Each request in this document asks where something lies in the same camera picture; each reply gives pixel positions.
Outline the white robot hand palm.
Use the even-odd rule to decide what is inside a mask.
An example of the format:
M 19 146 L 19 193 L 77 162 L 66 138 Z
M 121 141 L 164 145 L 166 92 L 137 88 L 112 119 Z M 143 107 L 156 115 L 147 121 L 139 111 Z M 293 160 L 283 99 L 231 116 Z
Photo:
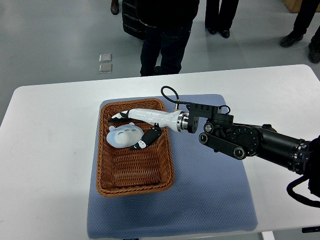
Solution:
M 128 117 L 143 121 L 150 125 L 158 124 L 160 128 L 168 127 L 174 132 L 181 132 L 183 130 L 182 120 L 187 113 L 181 110 L 174 112 L 165 112 L 154 109 L 134 108 L 129 110 Z

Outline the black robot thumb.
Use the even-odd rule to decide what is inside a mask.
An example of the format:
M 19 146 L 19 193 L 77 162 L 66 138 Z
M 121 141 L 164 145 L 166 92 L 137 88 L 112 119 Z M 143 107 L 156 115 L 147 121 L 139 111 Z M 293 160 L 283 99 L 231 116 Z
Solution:
M 141 150 L 152 145 L 160 136 L 162 130 L 158 125 L 154 125 L 148 131 L 146 131 L 141 139 L 134 145 L 130 146 L 130 150 Z

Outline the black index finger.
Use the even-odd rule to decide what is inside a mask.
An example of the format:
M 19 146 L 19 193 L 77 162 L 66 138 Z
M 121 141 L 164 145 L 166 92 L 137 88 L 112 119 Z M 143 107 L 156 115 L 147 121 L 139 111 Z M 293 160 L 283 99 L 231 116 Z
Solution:
M 120 122 L 123 122 L 123 121 L 126 121 L 130 119 L 129 117 L 129 111 L 122 111 L 122 112 L 119 112 L 115 115 L 113 115 L 109 120 L 108 122 L 109 123 L 120 123 Z

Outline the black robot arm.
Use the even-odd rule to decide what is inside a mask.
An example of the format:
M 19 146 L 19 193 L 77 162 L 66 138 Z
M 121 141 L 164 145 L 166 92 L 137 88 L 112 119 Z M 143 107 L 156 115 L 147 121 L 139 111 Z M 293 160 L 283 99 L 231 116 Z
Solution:
M 295 172 L 300 177 L 288 184 L 286 191 L 296 201 L 318 208 L 319 201 L 311 200 L 294 192 L 294 188 L 308 182 L 308 189 L 315 196 L 320 195 L 320 139 L 312 141 L 297 139 L 278 133 L 270 124 L 262 126 L 233 122 L 233 115 L 223 113 L 223 106 L 212 106 L 185 102 L 187 112 L 176 110 L 164 112 L 145 108 L 132 108 L 112 116 L 108 122 L 118 123 L 128 119 L 150 124 L 147 131 L 132 150 L 143 149 L 155 142 L 161 129 L 169 127 L 175 132 L 183 130 L 194 134 L 199 119 L 205 118 L 199 142 L 237 160 L 257 156 Z

